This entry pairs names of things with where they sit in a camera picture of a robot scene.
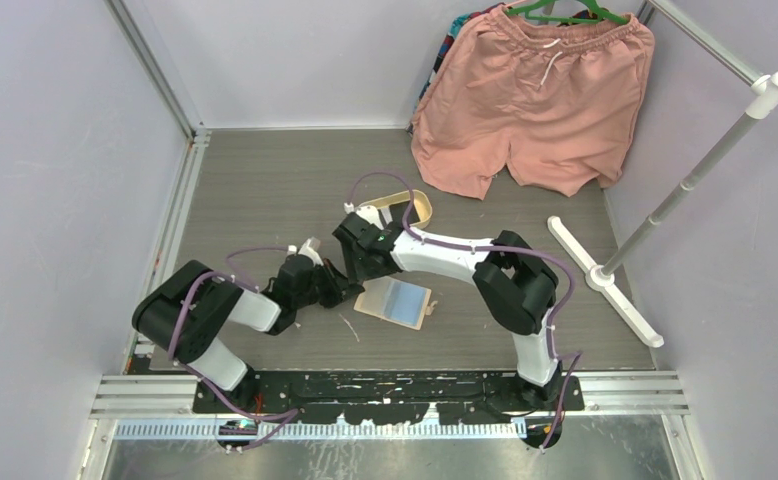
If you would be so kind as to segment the beige leather card holder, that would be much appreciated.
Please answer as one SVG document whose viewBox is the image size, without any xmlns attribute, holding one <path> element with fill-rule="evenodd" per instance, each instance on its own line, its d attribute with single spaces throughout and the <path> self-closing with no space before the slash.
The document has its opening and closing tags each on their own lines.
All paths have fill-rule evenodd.
<svg viewBox="0 0 778 480">
<path fill-rule="evenodd" d="M 428 288 L 391 277 L 365 281 L 363 288 L 354 310 L 364 315 L 418 331 L 432 312 Z"/>
</svg>

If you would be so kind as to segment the beige oval plastic tray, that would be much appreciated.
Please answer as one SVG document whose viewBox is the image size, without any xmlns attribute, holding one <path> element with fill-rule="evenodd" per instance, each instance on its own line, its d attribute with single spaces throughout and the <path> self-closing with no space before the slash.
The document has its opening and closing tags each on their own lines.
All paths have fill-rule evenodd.
<svg viewBox="0 0 778 480">
<path fill-rule="evenodd" d="M 385 226 L 392 221 L 400 222 L 410 205 L 413 207 L 407 218 L 408 224 L 415 228 L 426 228 L 432 218 L 433 207 L 429 197 L 417 189 L 413 190 L 413 195 L 408 191 L 398 192 L 363 202 L 360 207 L 373 207 L 377 218 Z"/>
</svg>

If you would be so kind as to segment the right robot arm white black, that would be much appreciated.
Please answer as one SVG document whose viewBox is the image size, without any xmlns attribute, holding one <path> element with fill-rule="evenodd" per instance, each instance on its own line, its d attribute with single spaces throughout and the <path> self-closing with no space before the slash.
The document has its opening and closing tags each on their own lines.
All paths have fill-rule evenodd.
<svg viewBox="0 0 778 480">
<path fill-rule="evenodd" d="M 542 411 L 557 400 L 562 363 L 549 328 L 559 279 L 517 233 L 461 239 L 398 221 L 379 226 L 350 213 L 333 235 L 355 283 L 424 272 L 475 286 L 491 317 L 512 335 L 523 403 Z"/>
</svg>

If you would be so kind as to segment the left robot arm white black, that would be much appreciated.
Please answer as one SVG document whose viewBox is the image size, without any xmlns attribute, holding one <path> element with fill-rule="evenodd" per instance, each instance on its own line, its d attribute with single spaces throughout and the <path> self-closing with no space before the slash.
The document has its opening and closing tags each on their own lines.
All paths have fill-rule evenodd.
<svg viewBox="0 0 778 480">
<path fill-rule="evenodd" d="M 294 324 L 299 310 L 315 304 L 334 308 L 363 291 L 332 262 L 305 254 L 288 255 L 261 289 L 191 260 L 136 307 L 131 325 L 217 387 L 222 405 L 242 413 L 255 403 L 257 388 L 252 367 L 219 338 L 224 325 L 277 335 Z"/>
</svg>

